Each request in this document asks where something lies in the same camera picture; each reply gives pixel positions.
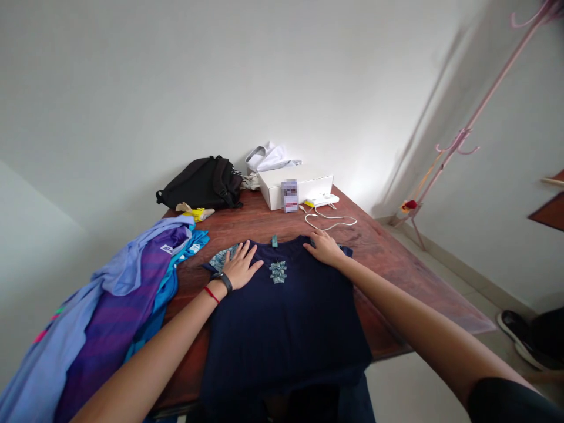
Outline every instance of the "white box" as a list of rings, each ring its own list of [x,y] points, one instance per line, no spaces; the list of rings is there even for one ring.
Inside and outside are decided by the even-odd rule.
[[[299,204],[318,194],[331,193],[333,186],[333,175],[331,173],[324,172],[309,164],[259,172],[260,191],[263,193],[270,210],[282,208],[281,183],[287,179],[298,181]]]

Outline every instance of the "white charging cable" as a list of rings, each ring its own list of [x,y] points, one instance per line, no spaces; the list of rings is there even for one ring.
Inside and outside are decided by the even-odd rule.
[[[351,216],[326,216],[326,215],[322,214],[322,212],[320,212],[320,211],[317,210],[317,208],[320,207],[320,206],[330,206],[330,207],[332,207],[332,208],[335,209],[335,210],[337,209],[337,208],[335,207],[335,205],[332,204],[332,203],[321,203],[321,204],[316,205],[315,207],[310,208],[310,211],[312,211],[313,209],[315,209],[315,212],[317,213],[317,214],[315,214],[315,213],[308,213],[308,212],[304,209],[304,207],[300,204],[300,208],[304,211],[304,213],[305,213],[305,215],[306,215],[306,216],[305,216],[305,222],[306,222],[308,225],[313,226],[315,229],[319,229],[320,231],[325,232],[325,231],[328,231],[329,229],[332,229],[332,228],[334,228],[335,226],[340,225],[340,224],[343,224],[343,225],[345,225],[345,226],[352,226],[352,225],[354,225],[356,222],[358,222],[358,220],[356,220],[354,217],[351,217]],[[334,225],[331,226],[331,227],[328,227],[327,229],[320,229],[320,228],[318,228],[317,226],[315,226],[312,222],[310,222],[309,220],[307,220],[307,218],[310,217],[310,216],[313,216],[313,217],[323,216],[323,217],[325,217],[326,219],[353,219],[354,222],[352,222],[352,223],[337,222],[336,224],[334,224]]]

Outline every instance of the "pink coat rack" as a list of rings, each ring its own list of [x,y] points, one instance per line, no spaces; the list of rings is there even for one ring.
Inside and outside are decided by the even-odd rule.
[[[435,173],[435,175],[433,176],[433,178],[431,179],[431,181],[427,185],[427,188],[421,193],[420,197],[415,200],[417,202],[417,206],[414,209],[410,210],[406,217],[404,217],[403,219],[401,219],[398,223],[396,223],[394,225],[394,227],[399,227],[400,225],[405,223],[408,219],[411,219],[411,221],[413,223],[413,228],[415,229],[415,233],[417,234],[417,238],[419,240],[419,243],[421,245],[421,249],[423,251],[425,251],[425,244],[423,243],[423,239],[421,238],[421,234],[419,233],[419,230],[417,229],[417,225],[415,224],[415,216],[417,216],[417,214],[421,210],[425,196],[427,195],[429,190],[433,187],[433,185],[435,184],[435,182],[437,181],[437,179],[439,178],[441,173],[445,170],[445,167],[447,166],[448,162],[450,161],[452,155],[455,152],[459,153],[463,156],[467,156],[467,155],[471,155],[471,154],[475,153],[476,151],[478,151],[480,149],[480,147],[475,147],[472,151],[464,152],[464,151],[462,151],[462,145],[464,144],[464,141],[466,141],[466,139],[468,138],[468,136],[472,132],[472,128],[474,126],[474,123],[476,123],[480,114],[482,113],[482,111],[484,111],[484,108],[486,107],[486,105],[490,101],[491,97],[494,95],[495,91],[499,87],[499,84],[501,84],[501,82],[505,78],[505,75],[507,75],[507,73],[511,69],[511,66],[513,66],[513,64],[517,60],[517,57],[519,57],[519,55],[521,54],[521,52],[523,51],[523,49],[525,48],[525,46],[527,45],[527,43],[529,42],[531,37],[533,37],[533,35],[535,34],[536,30],[541,25],[547,24],[548,22],[553,21],[554,19],[558,19],[558,18],[563,17],[563,13],[562,13],[562,11],[564,9],[563,3],[564,3],[564,0],[545,0],[544,4],[541,6],[541,8],[535,14],[535,16],[533,16],[531,19],[529,19],[525,23],[516,23],[515,22],[515,13],[511,14],[511,27],[513,29],[523,28],[524,26],[527,26],[531,23],[532,23],[532,25],[529,27],[529,29],[525,33],[525,36],[523,37],[523,39],[521,40],[519,45],[515,48],[515,50],[513,51],[511,56],[509,57],[509,59],[507,60],[507,63],[505,64],[505,66],[503,67],[501,72],[499,73],[498,77],[495,79],[495,82],[493,83],[493,85],[491,86],[491,88],[489,89],[489,91],[485,95],[485,97],[482,99],[482,102],[480,103],[480,105],[478,106],[478,108],[476,109],[476,111],[474,112],[474,114],[472,115],[472,117],[470,118],[468,123],[466,124],[466,126],[463,129],[460,130],[460,132],[458,133],[458,135],[456,136],[456,138],[454,139],[452,144],[444,150],[440,149],[439,144],[437,144],[435,146],[435,150],[437,150],[437,152],[439,152],[439,154],[446,152],[445,158],[443,159],[443,161],[441,162],[441,164],[439,166],[439,169],[437,170],[437,172]]]

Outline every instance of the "black wristband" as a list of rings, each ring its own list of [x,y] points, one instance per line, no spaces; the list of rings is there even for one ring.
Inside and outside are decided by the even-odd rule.
[[[231,283],[231,281],[229,280],[229,278],[225,273],[223,272],[216,273],[215,275],[213,275],[213,278],[221,279],[223,281],[223,283],[225,284],[225,288],[227,288],[227,295],[229,295],[231,291],[233,291],[233,284]]]

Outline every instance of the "wooden table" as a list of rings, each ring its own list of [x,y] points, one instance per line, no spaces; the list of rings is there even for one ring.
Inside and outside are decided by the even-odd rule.
[[[358,223],[354,226],[339,225],[331,229],[329,234],[338,243],[351,247],[356,260],[470,333],[477,334],[495,328],[487,317],[427,269],[338,188],[334,186],[332,193],[340,198],[336,204],[338,210],[324,207],[323,213],[327,216],[353,216]],[[313,230],[304,221],[305,214],[302,210],[296,213],[270,211],[260,192],[243,191],[241,201],[244,203],[242,209],[219,210],[204,222],[197,224],[198,230],[209,231],[211,239],[194,257],[178,266],[179,290],[168,306],[165,322],[173,318],[207,284],[210,274],[200,265],[208,262],[218,251],[246,241],[249,237],[259,243],[269,243],[276,234],[278,241],[284,242],[300,234],[307,235]],[[165,217],[178,214],[169,210]],[[310,218],[310,221],[314,221],[319,228],[326,228],[335,223],[335,220],[324,218]],[[411,351],[409,345],[394,333],[378,310],[358,290],[354,291],[354,299],[374,361]],[[153,411],[177,408],[198,399],[209,337],[210,329],[206,324]]]

